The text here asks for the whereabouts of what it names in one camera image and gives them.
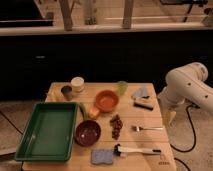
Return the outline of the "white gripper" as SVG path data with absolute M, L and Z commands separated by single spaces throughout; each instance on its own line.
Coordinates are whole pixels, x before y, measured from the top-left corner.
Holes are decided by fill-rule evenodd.
M 171 110 L 182 103 L 182 97 L 172 89 L 164 87 L 157 95 L 157 99 L 161 108 L 161 113 L 164 115 L 163 123 L 169 126 L 176 116 L 176 112 Z

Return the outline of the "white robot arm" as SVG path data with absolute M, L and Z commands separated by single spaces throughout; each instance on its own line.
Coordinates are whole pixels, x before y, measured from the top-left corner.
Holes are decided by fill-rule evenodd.
M 176 116 L 175 108 L 185 100 L 213 114 L 213 88 L 205 84 L 207 78 L 208 70 L 200 62 L 172 69 L 166 74 L 166 86 L 157 96 L 164 125 L 172 122 Z

